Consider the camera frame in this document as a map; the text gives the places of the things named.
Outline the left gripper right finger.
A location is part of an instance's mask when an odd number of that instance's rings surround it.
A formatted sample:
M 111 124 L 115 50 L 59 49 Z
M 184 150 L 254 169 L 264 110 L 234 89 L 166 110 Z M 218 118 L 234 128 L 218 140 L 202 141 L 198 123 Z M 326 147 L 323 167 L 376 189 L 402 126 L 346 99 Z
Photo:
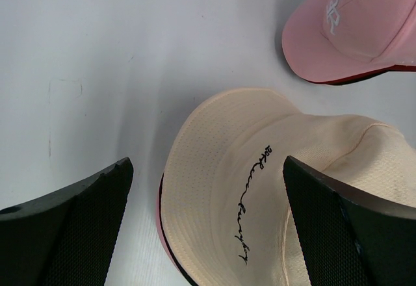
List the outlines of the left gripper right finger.
M 291 156 L 283 178 L 312 285 L 415 284 L 415 208 Z

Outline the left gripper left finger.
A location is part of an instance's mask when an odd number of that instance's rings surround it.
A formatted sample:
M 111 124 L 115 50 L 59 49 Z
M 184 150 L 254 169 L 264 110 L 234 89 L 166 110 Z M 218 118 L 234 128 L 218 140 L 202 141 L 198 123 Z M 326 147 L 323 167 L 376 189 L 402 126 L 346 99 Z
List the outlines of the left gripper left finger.
M 1 210 L 2 285 L 104 285 L 133 181 L 121 159 Z

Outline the beige bucket hat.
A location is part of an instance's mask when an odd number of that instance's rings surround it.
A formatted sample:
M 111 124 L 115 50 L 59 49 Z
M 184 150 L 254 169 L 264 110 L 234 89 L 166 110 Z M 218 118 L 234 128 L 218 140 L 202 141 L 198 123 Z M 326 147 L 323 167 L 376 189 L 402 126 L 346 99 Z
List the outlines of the beige bucket hat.
M 309 285 L 283 181 L 288 156 L 392 202 L 415 205 L 415 150 L 365 116 L 314 116 L 269 89 L 203 102 L 176 137 L 160 218 L 192 285 Z

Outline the light pink hat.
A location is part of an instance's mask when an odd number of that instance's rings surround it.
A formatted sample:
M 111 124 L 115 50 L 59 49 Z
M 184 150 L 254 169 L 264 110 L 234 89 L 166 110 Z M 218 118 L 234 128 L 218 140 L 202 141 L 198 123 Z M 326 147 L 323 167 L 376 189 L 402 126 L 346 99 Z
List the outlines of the light pink hat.
M 338 85 L 415 71 L 415 0 L 305 0 L 282 32 L 291 70 Z

